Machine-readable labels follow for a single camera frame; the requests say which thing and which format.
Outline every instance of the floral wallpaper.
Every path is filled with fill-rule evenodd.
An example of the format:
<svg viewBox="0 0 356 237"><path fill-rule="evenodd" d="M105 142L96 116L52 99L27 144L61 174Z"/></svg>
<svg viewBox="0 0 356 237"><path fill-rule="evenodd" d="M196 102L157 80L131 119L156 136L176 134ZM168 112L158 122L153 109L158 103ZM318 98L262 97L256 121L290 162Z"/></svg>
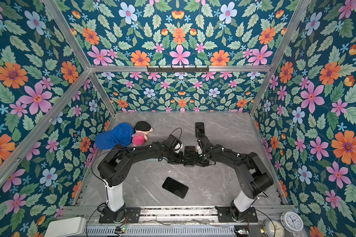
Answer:
<svg viewBox="0 0 356 237"><path fill-rule="evenodd" d="M0 165L81 71L43 3L0 1Z"/></svg>
<svg viewBox="0 0 356 237"><path fill-rule="evenodd" d="M356 0L309 7L255 113L311 237L356 236Z"/></svg>
<svg viewBox="0 0 356 237"><path fill-rule="evenodd" d="M245 112L265 74L103 72L98 77L116 110Z"/></svg>
<svg viewBox="0 0 356 237"><path fill-rule="evenodd" d="M298 0L65 4L64 16L93 65L225 66L269 64Z"/></svg>
<svg viewBox="0 0 356 237"><path fill-rule="evenodd" d="M71 205L109 112L87 80L0 189L0 236L43 237Z"/></svg>

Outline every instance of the smartphone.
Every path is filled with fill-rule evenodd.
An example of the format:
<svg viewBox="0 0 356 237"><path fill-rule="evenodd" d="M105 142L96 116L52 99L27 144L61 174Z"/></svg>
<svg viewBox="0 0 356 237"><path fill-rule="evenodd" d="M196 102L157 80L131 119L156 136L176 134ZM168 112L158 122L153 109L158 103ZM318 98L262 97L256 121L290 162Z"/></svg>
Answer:
<svg viewBox="0 0 356 237"><path fill-rule="evenodd" d="M204 137L204 122L196 122L195 123L195 135L197 138Z"/></svg>
<svg viewBox="0 0 356 237"><path fill-rule="evenodd" d="M183 158L184 166L194 166L195 146L185 146L185 154Z"/></svg>
<svg viewBox="0 0 356 237"><path fill-rule="evenodd" d="M162 187L182 199L185 198L187 190L189 190L189 187L170 177L166 178L164 184L162 184Z"/></svg>

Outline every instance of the white alarm clock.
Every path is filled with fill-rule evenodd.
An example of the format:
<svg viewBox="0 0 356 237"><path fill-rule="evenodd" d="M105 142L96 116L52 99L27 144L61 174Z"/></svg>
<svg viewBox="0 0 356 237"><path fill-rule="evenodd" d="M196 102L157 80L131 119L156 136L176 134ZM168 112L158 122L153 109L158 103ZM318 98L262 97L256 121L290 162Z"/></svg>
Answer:
<svg viewBox="0 0 356 237"><path fill-rule="evenodd" d="M265 233L268 237L284 237L285 236L285 230L284 227L281 225L280 222L276 220L270 221L267 219L264 222L264 229L261 231Z"/></svg>
<svg viewBox="0 0 356 237"><path fill-rule="evenodd" d="M297 233L303 229L303 220L295 212L283 213L280 220L284 229L291 233Z"/></svg>

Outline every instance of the plush doll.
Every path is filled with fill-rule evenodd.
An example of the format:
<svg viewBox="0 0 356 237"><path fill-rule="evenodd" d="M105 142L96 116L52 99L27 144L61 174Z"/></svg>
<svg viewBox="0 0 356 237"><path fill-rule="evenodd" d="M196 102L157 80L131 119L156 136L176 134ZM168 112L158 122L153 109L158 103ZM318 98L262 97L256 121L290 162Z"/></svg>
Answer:
<svg viewBox="0 0 356 237"><path fill-rule="evenodd" d="M132 143L134 146L140 146L148 140L147 135L153 131L150 124L145 121L137 122L134 126L135 134L132 135Z"/></svg>

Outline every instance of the metal beam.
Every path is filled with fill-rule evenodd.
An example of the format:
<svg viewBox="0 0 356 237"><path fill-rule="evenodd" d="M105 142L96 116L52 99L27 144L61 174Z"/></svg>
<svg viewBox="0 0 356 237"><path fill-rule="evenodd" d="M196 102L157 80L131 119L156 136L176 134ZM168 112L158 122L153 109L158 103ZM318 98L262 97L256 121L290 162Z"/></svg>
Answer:
<svg viewBox="0 0 356 237"><path fill-rule="evenodd" d="M90 72L175 72L181 71L185 72L185 69L189 69L192 71L195 69L195 66L116 66L116 65L108 65L108 66L90 66ZM270 66L267 65L245 65L245 66L197 66L197 72L269 72L271 69Z"/></svg>
<svg viewBox="0 0 356 237"><path fill-rule="evenodd" d="M83 71L76 81L63 93L61 98L53 107L42 117L41 121L28 133L28 135L19 143L10 156L0 165L0 188L7 181L8 177L16 171L18 165L25 156L32 150L34 144L46 132L52 121L56 119L59 113L71 101L75 93L83 86L88 76L88 70Z"/></svg>
<svg viewBox="0 0 356 237"><path fill-rule="evenodd" d="M261 102L261 99L264 96L264 93L269 86L269 81L271 78L273 78L274 73L276 72L277 67L281 62L281 59L286 51L286 48L289 46L292 36L294 32L297 30L299 22L303 18L303 15L306 13L306 9L310 4L310 2L311 0L299 0L299 3L293 13L293 16L290 19L289 25L287 26L285 35L282 38L281 43L279 44L278 49L273 57L271 69L269 73L266 75L264 81L262 82L260 89L258 90L257 95L254 99L253 107L249 111L251 115L256 111L258 104Z"/></svg>
<svg viewBox="0 0 356 237"><path fill-rule="evenodd" d="M55 0L43 0L48 12L53 17L55 23L57 24L59 30L62 32L70 48L76 55L79 63L82 65L83 69L86 70L90 66L86 54L83 49L80 47L75 36L72 34L71 27L67 23L65 17L63 16L61 9L59 9Z"/></svg>
<svg viewBox="0 0 356 237"><path fill-rule="evenodd" d="M99 96L102 98L102 101L104 102L105 106L107 107L110 115L114 116L116 113L115 108L112 105L107 92L105 92L103 85L100 83L99 78L96 75L96 73L93 73L93 72L91 73L90 80L94 84L96 91L98 92Z"/></svg>

